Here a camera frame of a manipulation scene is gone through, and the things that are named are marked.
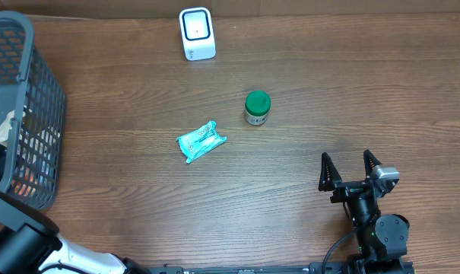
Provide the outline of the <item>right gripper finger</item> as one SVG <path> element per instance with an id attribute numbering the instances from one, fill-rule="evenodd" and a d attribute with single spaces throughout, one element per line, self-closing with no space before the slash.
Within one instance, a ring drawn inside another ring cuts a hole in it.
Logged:
<path id="1" fill-rule="evenodd" d="M 370 177 L 372 170 L 375 166 L 381 165 L 382 163 L 373 155 L 373 153 L 367 149 L 363 152 L 363 161 L 366 171 L 366 177 Z"/>
<path id="2" fill-rule="evenodd" d="M 340 183 L 342 183 L 342 179 L 334 166 L 332 159 L 326 152 L 323 152 L 319 178 L 319 191 L 327 192 L 335 190 L 337 185 Z"/>

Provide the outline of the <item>green lid jar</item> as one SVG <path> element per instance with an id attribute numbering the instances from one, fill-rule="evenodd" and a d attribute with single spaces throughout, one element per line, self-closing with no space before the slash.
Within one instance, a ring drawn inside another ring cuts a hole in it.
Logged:
<path id="1" fill-rule="evenodd" d="M 271 109 L 271 98 L 265 91 L 252 91 L 246 97 L 244 117 L 254 126 L 259 126 L 267 121 Z"/>

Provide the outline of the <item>teal wet wipes pack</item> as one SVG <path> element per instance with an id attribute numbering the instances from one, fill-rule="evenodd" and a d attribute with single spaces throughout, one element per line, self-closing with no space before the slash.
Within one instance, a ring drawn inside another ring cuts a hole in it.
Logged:
<path id="1" fill-rule="evenodd" d="M 227 137 L 219 135 L 216 126 L 216 122 L 210 120 L 199 129 L 176 138 L 187 164 L 225 143 Z"/>

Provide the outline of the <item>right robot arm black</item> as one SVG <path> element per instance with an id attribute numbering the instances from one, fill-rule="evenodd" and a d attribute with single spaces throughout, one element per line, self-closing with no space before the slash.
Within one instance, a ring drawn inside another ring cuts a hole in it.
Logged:
<path id="1" fill-rule="evenodd" d="M 319 190 L 331 192 L 330 201 L 343 205 L 353 229 L 330 247 L 316 269 L 322 273 L 413 273 L 413 264 L 402 260 L 408 253 L 409 221 L 402 215 L 383 215 L 378 205 L 378 199 L 397 185 L 400 173 L 396 167 L 382 164 L 369 150 L 363 152 L 363 161 L 365 178 L 344 182 L 331 157 L 322 153 Z M 359 252 L 336 266 L 330 264 L 333 251 L 353 236 Z"/>

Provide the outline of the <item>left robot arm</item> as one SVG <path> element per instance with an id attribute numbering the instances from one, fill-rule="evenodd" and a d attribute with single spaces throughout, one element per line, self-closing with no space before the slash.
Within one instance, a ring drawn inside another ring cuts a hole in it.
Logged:
<path id="1" fill-rule="evenodd" d="M 0 178 L 6 167 L 0 145 Z M 129 258 L 73 244 L 36 209 L 0 191 L 0 273 L 148 273 Z"/>

